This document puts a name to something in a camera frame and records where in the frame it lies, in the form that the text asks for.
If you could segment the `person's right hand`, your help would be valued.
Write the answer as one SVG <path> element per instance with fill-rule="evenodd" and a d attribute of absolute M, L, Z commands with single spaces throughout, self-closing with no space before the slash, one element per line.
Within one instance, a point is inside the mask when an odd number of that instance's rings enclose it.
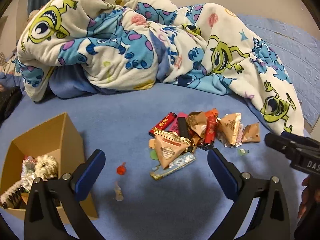
<path fill-rule="evenodd" d="M 319 203 L 319 189 L 311 190 L 311 182 L 310 182 L 311 176 L 307 176 L 302 181 L 302 186 L 304 187 L 304 190 L 302 192 L 302 201 L 299 205 L 298 210 L 298 216 L 297 218 L 300 219 L 304 213 L 307 210 L 307 205 L 309 202 L 311 202 L 311 199 L 317 203 Z"/>

